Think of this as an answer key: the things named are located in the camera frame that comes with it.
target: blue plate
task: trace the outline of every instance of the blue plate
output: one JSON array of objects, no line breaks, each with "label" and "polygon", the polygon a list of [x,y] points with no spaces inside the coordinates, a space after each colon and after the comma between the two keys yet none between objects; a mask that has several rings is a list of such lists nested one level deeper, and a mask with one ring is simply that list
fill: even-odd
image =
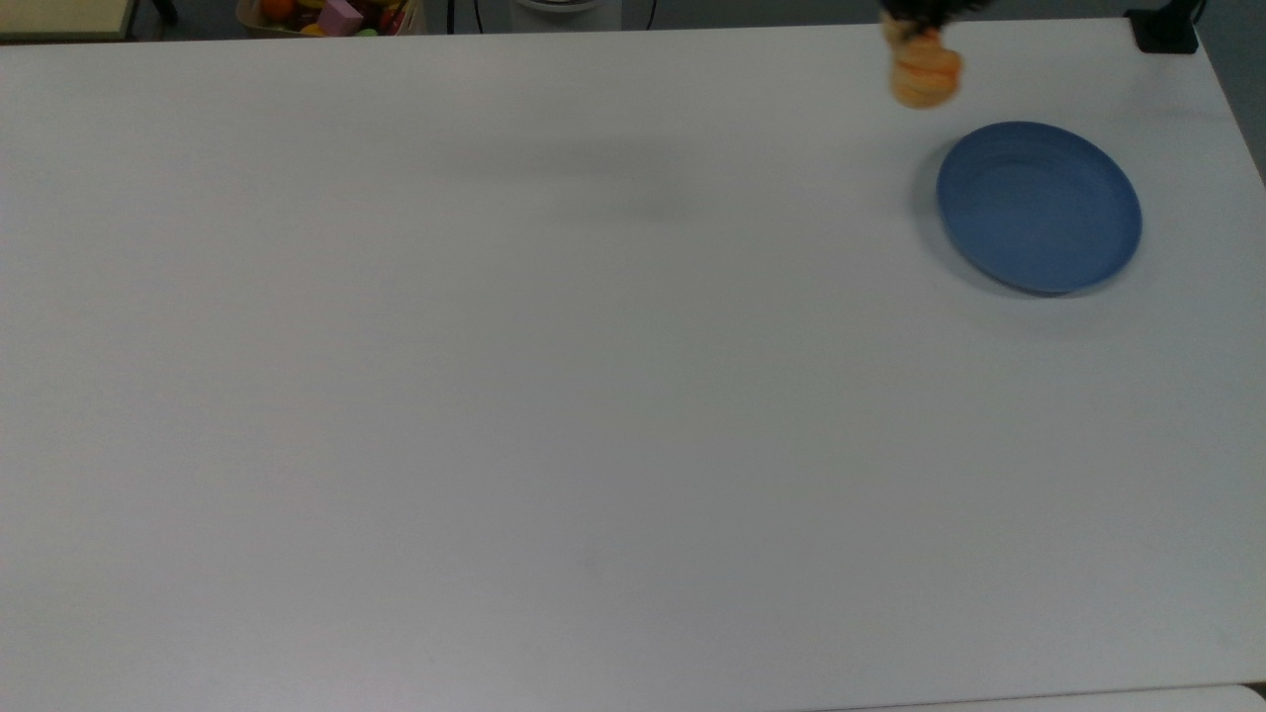
[{"label": "blue plate", "polygon": [[1106,153],[1032,122],[963,137],[941,163],[937,200],[950,239],[971,264],[1044,294],[1110,279],[1143,232],[1138,195]]}]

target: orange object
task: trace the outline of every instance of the orange object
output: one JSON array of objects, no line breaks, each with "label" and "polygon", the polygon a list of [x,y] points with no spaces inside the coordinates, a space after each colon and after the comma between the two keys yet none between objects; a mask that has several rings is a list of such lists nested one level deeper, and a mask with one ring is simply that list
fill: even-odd
[{"label": "orange object", "polygon": [[284,23],[295,11],[295,0],[260,0],[260,11],[275,23]]},{"label": "orange object", "polygon": [[884,16],[884,37],[893,48],[893,96],[913,109],[931,109],[958,91],[962,56],[941,46],[936,29],[908,37],[908,23]]}]

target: white device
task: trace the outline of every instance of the white device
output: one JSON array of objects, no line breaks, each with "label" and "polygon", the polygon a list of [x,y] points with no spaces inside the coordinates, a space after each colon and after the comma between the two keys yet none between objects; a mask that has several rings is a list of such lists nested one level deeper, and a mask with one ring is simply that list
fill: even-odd
[{"label": "white device", "polygon": [[622,0],[510,0],[510,32],[620,29]]}]

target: toy fruit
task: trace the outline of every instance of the toy fruit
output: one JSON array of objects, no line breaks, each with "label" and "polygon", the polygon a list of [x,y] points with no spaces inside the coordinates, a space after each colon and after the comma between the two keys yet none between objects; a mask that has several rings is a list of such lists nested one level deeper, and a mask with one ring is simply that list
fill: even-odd
[{"label": "toy fruit", "polygon": [[379,32],[382,34],[395,34],[400,29],[400,23],[403,22],[404,10],[400,9],[399,3],[389,8],[384,8],[382,19],[379,20]]},{"label": "toy fruit", "polygon": [[962,56],[941,44],[941,30],[993,0],[879,0],[884,38],[893,51],[891,89],[901,104],[931,109],[958,91]]},{"label": "toy fruit", "polygon": [[284,23],[295,11],[295,0],[260,0],[260,11],[275,23]]},{"label": "toy fruit", "polygon": [[325,0],[325,6],[316,18],[325,34],[330,37],[348,37],[361,29],[365,15],[358,13],[347,0]]}]

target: pink block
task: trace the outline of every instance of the pink block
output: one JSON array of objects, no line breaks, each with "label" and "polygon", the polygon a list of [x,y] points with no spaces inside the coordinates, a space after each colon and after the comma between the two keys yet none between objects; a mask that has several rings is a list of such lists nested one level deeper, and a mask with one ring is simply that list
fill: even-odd
[{"label": "pink block", "polygon": [[316,18],[316,25],[330,37],[347,37],[361,29],[365,15],[347,4],[347,0],[325,0],[325,6]]}]

